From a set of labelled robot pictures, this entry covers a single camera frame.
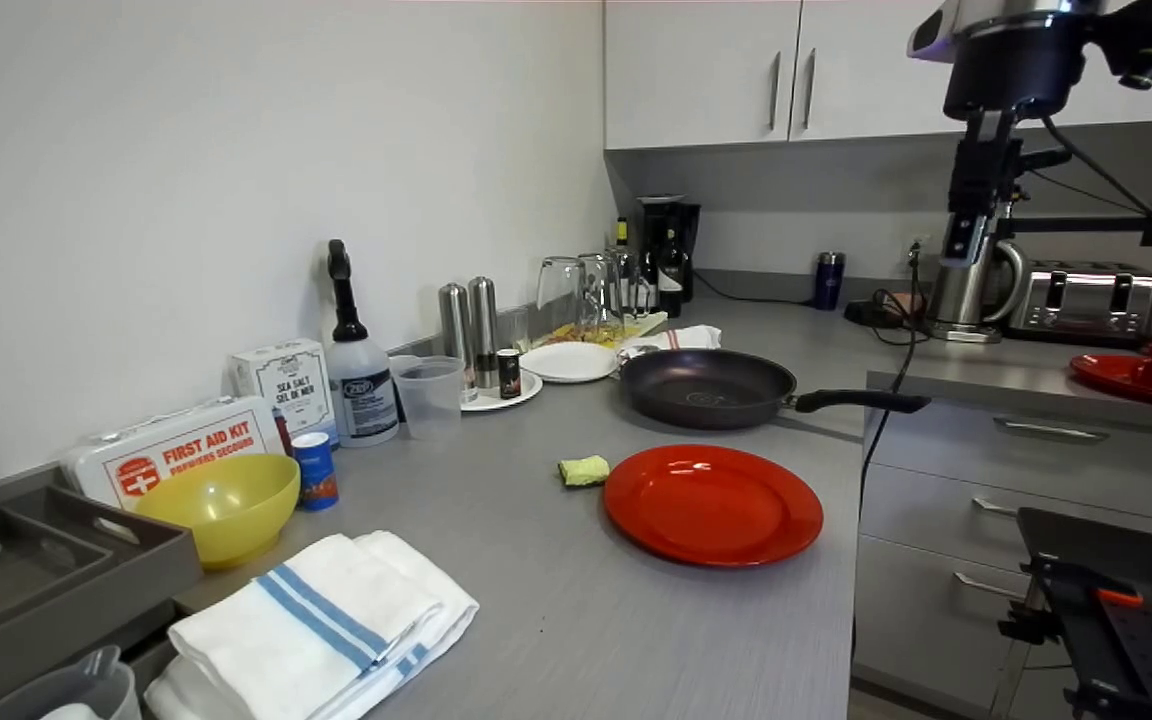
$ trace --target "blue stripe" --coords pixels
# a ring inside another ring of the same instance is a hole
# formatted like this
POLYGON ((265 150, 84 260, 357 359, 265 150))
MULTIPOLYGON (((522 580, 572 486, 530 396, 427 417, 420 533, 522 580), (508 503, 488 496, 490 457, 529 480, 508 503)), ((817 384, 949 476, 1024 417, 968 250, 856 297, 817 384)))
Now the blue stripe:
POLYGON ((307 634, 316 634, 325 646, 332 646, 352 668, 362 677, 372 672, 372 655, 358 652, 348 638, 339 638, 332 623, 325 623, 311 609, 304 609, 278 580, 256 577, 256 586, 288 613, 297 615, 307 634))
POLYGON ((362 646, 372 652, 372 660, 379 660, 386 652, 385 638, 375 638, 367 623, 343 615, 325 594, 304 586, 304 577, 297 577, 288 563, 277 563, 270 577, 284 580, 304 604, 325 613, 343 638, 362 646))

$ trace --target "drawer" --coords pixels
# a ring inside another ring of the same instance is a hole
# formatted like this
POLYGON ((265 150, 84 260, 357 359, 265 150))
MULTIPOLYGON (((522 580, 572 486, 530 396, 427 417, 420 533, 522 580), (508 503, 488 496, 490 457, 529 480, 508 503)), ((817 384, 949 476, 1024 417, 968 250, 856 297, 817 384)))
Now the drawer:
POLYGON ((1028 589, 1019 573, 860 541, 856 672, 937 709, 982 718, 1009 660, 1009 639, 997 634, 1009 601, 972 594, 951 573, 1017 597, 1028 589))
POLYGON ((992 486, 956 486, 893 463, 873 463, 862 480, 860 533, 908 545, 937 558, 964 558, 975 563, 1019 568, 1028 561, 1017 509, 1045 509, 1060 517, 1119 524, 1152 533, 1152 517, 1067 503, 992 486))
POLYGON ((928 406, 893 417, 874 463, 1152 517, 1152 434, 928 406))

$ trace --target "white wall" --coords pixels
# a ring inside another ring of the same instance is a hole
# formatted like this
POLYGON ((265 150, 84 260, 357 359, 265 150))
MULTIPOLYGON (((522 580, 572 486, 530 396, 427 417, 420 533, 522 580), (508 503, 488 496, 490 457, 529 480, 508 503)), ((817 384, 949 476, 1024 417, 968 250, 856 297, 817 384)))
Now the white wall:
MULTIPOLYGON (((1083 130, 1073 134, 1104 160, 1135 198, 1152 200, 1152 130, 1083 130)), ((900 275, 904 250, 924 242, 938 252, 944 190, 956 138, 921 140, 851 140, 851 143, 789 143, 789 150, 700 150, 700 152, 624 152, 614 158, 620 206, 630 192, 679 192, 704 206, 694 270, 730 272, 810 272, 817 252, 847 252, 847 275, 900 275)), ((1111 198, 1081 170, 1052 170, 1111 198)), ((1117 212, 1073 198, 1045 179, 1019 212, 1117 212)), ((1030 257, 1104 257, 1152 270, 1152 250, 1135 235, 1024 235, 1030 257)))
POLYGON ((594 0, 0 0, 0 476, 321 335, 327 235, 406 345, 609 222, 594 0))

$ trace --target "yellow bowl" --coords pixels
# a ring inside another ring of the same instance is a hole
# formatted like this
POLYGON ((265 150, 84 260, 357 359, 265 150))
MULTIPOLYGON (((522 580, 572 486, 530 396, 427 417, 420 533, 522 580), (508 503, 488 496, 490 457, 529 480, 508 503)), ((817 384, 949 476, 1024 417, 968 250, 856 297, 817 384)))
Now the yellow bowl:
POLYGON ((225 457, 157 486, 136 511, 180 524, 203 568, 267 550, 297 511, 301 470, 290 457, 225 457))

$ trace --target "sponge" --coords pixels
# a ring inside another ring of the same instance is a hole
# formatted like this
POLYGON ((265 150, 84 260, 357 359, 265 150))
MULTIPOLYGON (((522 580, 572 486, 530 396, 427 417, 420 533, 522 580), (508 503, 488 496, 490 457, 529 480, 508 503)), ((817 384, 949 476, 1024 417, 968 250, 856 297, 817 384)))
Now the sponge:
POLYGON ((594 489, 612 476, 612 463, 603 457, 572 457, 557 463, 565 489, 594 489))

